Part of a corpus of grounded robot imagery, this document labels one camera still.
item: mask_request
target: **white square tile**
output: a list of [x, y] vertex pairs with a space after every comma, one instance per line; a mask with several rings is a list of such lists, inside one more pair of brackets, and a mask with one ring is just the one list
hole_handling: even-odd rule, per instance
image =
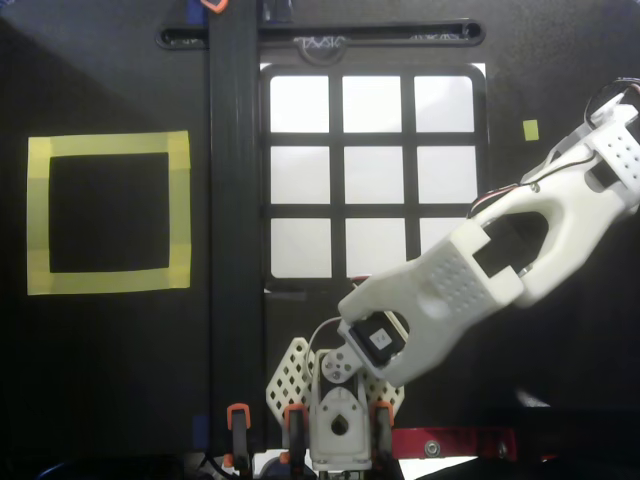
[[344, 131], [401, 132], [400, 77], [343, 77]]
[[429, 250], [460, 226], [466, 218], [421, 218], [420, 219], [420, 251]]
[[331, 220], [271, 220], [271, 273], [276, 278], [331, 277]]
[[469, 77], [415, 77], [418, 132], [473, 132]]
[[345, 147], [346, 203], [404, 203], [402, 147]]
[[475, 147], [418, 147], [420, 203], [470, 203], [478, 196]]
[[271, 203], [329, 203], [329, 147], [271, 147]]
[[329, 131], [329, 77], [281, 76], [271, 79], [271, 131]]
[[348, 218], [347, 276], [380, 273], [407, 261], [403, 218]]

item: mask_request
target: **black grid frame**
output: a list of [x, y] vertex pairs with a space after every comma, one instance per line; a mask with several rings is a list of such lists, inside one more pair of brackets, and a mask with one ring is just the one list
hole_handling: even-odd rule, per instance
[[[280, 76], [327, 76], [329, 79], [329, 132], [271, 132], [271, 80]], [[343, 129], [344, 76], [400, 77], [402, 131], [394, 133], [348, 133]], [[473, 132], [416, 132], [414, 78], [416, 76], [464, 76], [471, 80], [473, 95]], [[421, 204], [418, 194], [418, 147], [474, 146], [478, 192], [488, 183], [486, 81], [473, 65], [459, 66], [363, 66], [337, 65], [328, 68], [271, 65], [261, 73], [261, 131], [264, 205], [265, 287], [277, 291], [298, 288], [338, 288], [347, 279], [346, 220], [349, 218], [402, 218], [405, 220], [407, 260], [417, 258], [420, 248], [420, 219], [465, 217], [469, 204]], [[271, 147], [328, 146], [329, 204], [272, 204]], [[344, 148], [350, 146], [401, 146], [404, 183], [402, 204], [346, 204]], [[331, 221], [331, 277], [276, 278], [271, 273], [271, 220], [278, 218], [325, 218]]]

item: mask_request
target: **yellow tape piece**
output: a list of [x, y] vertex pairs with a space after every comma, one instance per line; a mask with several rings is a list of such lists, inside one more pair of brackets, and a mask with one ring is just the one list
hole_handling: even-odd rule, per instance
[[168, 152], [167, 135], [167, 133], [121, 133], [51, 137], [51, 156], [163, 153]]
[[527, 142], [534, 142], [540, 139], [537, 120], [525, 120], [522, 122], [522, 127], [524, 128], [524, 139]]
[[34, 137], [29, 139], [27, 178], [49, 178], [51, 163], [51, 139]]
[[129, 272], [54, 273], [52, 294], [122, 293], [169, 287], [167, 268]]
[[[169, 267], [124, 272], [51, 273], [51, 157], [163, 152], [169, 155]], [[28, 294], [122, 293], [188, 288], [191, 276], [190, 166], [187, 132], [30, 138], [27, 167]]]
[[167, 151], [169, 152], [169, 170], [188, 170], [191, 168], [189, 134], [187, 132], [167, 133]]

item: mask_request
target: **perforated white plate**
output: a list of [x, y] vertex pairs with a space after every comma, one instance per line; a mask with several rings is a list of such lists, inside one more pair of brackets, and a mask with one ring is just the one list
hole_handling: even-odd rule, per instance
[[[271, 381], [267, 385], [267, 405], [280, 425], [284, 424], [284, 409], [287, 405], [302, 403], [307, 410], [311, 399], [311, 379], [304, 369], [304, 354], [309, 344], [302, 337], [291, 341], [289, 348], [280, 360]], [[315, 354], [309, 352], [309, 370], [313, 369]], [[362, 378], [367, 392], [369, 406], [376, 402], [389, 402], [393, 405], [395, 416], [404, 400], [404, 387], [394, 388], [388, 382], [363, 373]]]

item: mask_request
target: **black background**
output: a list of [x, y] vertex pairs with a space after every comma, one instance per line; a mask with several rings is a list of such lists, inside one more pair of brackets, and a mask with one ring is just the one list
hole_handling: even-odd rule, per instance
[[51, 159], [52, 273], [167, 268], [169, 245], [168, 154]]
[[[172, 4], [23, 0], [2, 10], [0, 372], [15, 452], [190, 450], [192, 419], [208, 413], [208, 265], [215, 259], [207, 233], [207, 55], [155, 45]], [[640, 5], [633, 0], [305, 0], [296, 2], [294, 19], [357, 24], [457, 17], [483, 22], [482, 45], [401, 56], [394, 49], [348, 51], [343, 61], [486, 63], [492, 187], [539, 163], [581, 123], [599, 86], [640, 76]], [[282, 51], [264, 51], [262, 60], [298, 62]], [[537, 142], [524, 141], [522, 121], [529, 119], [538, 120]], [[191, 141], [191, 288], [27, 297], [27, 138], [172, 130], [189, 130]], [[545, 301], [472, 328], [440, 367], [407, 386], [396, 425], [481, 423], [487, 409], [515, 406], [516, 388], [557, 407], [639, 405], [639, 228], [637, 218], [615, 225], [588, 264]], [[344, 293], [267, 297], [267, 378], [290, 339], [308, 338], [334, 316]], [[247, 361], [255, 360], [248, 351]], [[270, 412], [253, 414], [267, 419], [267, 443], [278, 445]]]

